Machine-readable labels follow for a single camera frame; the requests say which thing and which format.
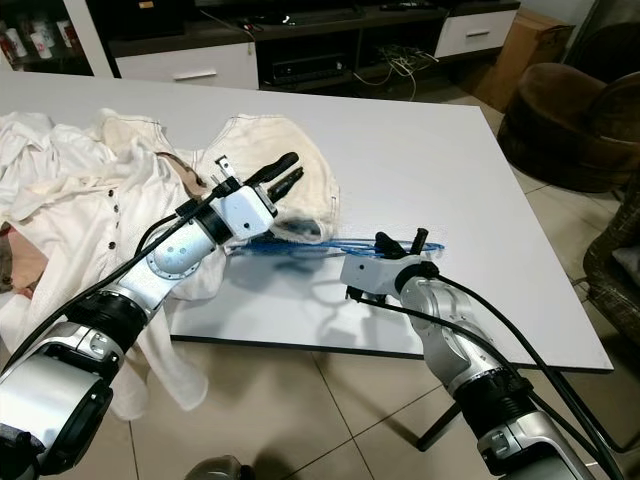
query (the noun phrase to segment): cardboard box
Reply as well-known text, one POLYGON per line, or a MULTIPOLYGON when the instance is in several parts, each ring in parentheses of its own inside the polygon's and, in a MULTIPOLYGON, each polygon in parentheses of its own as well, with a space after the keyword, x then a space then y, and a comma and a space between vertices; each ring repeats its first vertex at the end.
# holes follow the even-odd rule
POLYGON ((504 112, 527 67, 560 60, 573 28, 573 25, 521 8, 497 61, 463 68, 460 87, 504 112))

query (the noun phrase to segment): metal chair leg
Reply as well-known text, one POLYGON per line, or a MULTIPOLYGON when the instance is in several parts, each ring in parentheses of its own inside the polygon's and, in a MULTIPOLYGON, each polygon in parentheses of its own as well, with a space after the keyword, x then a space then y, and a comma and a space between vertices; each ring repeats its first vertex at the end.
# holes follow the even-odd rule
POLYGON ((416 442, 416 448, 421 452, 426 452, 431 445, 436 443, 438 439, 444 433, 444 429, 449 425, 461 412, 460 406, 454 403, 449 410, 447 410, 437 421, 434 423, 427 433, 418 439, 416 442))

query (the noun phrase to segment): tile floor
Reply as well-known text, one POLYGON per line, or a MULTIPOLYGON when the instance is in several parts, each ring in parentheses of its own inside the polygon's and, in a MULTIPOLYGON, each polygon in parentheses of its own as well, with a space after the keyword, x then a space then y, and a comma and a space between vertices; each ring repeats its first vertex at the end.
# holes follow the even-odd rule
MULTIPOLYGON (((480 106, 494 133, 502 119, 456 87, 416 100, 480 106)), ((558 189, 517 170, 514 175, 567 275, 581 277, 584 252, 618 202, 610 195, 558 189)), ((637 438, 637 350, 587 300, 583 285, 575 291, 616 371, 574 373, 569 379, 615 438, 637 438)), ((196 344, 178 348, 209 376, 204 403, 181 411, 151 374, 148 413, 130 423, 108 416, 82 463, 59 478, 175 480, 199 461, 226 453, 254 465, 260 480, 493 478, 462 421, 427 453, 411 445, 451 404, 421 361, 196 344)), ((563 409, 539 372, 527 376, 547 401, 563 409)), ((618 459, 629 478, 640 478, 639 452, 618 459)), ((597 465, 592 468, 604 478, 597 465)))

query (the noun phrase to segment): cream fabric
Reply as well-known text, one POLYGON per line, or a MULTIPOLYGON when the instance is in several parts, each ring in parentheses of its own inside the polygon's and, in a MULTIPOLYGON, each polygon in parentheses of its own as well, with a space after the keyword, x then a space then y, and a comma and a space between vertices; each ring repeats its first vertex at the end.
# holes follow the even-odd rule
MULTIPOLYGON (((177 155, 213 186, 213 160, 220 155, 246 178, 289 151, 300 155, 305 175, 278 204, 281 223, 274 233, 289 240, 325 240, 336 228, 338 188, 317 148, 283 117, 238 116, 209 148, 195 152, 174 149, 152 119, 110 110, 100 111, 87 130, 55 125, 40 114, 0 117, 0 224, 9 222, 48 259, 33 298, 15 295, 0 308, 0 336, 8 348, 15 350, 57 306, 129 259, 147 227, 188 199, 180 176, 156 152, 177 155)), ((172 295, 214 296, 225 260, 217 249, 172 295)), ((207 379, 175 353, 162 309, 138 346, 183 409, 200 404, 207 379)), ((130 365, 113 387, 118 416, 144 413, 145 382, 130 365)))

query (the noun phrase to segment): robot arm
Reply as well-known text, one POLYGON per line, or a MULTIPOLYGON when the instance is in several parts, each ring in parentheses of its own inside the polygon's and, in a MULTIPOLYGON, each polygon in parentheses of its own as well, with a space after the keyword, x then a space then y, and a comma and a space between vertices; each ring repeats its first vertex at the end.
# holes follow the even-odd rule
MULTIPOLYGON (((404 308, 448 320, 488 340, 467 295, 433 279, 437 269, 420 255, 426 235, 418 230, 407 253, 378 233, 376 246, 384 258, 348 255, 341 274, 347 295, 391 295, 404 308)), ((449 328, 409 318, 427 366, 460 407, 492 474, 510 480, 593 479, 555 424, 530 400, 529 382, 449 328)))
MULTIPOLYGON (((298 168, 268 194, 268 182, 297 162, 289 153, 244 184, 226 157, 220 196, 206 206, 190 201, 180 216, 199 210, 114 283, 69 308, 0 377, 0 478, 32 479, 76 465, 88 449, 112 398, 109 384, 124 355, 171 289, 229 240, 246 240, 273 225, 274 202, 301 177, 298 168)), ((148 243, 160 236, 155 232, 148 243)))

